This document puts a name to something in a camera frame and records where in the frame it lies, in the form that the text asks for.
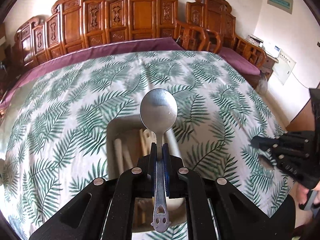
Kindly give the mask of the person's right hand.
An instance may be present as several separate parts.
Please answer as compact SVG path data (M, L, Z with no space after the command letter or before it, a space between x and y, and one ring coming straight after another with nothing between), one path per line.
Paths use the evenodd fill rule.
M315 205L318 205L320 202L320 196L319 196L320 183L318 183L317 186L312 190L317 191L317 196L316 196L315 200L313 201L313 203ZM303 185L300 185L300 184L297 185L296 198L297 198L298 204L304 205L306 203L308 192L309 192L309 189L307 189Z

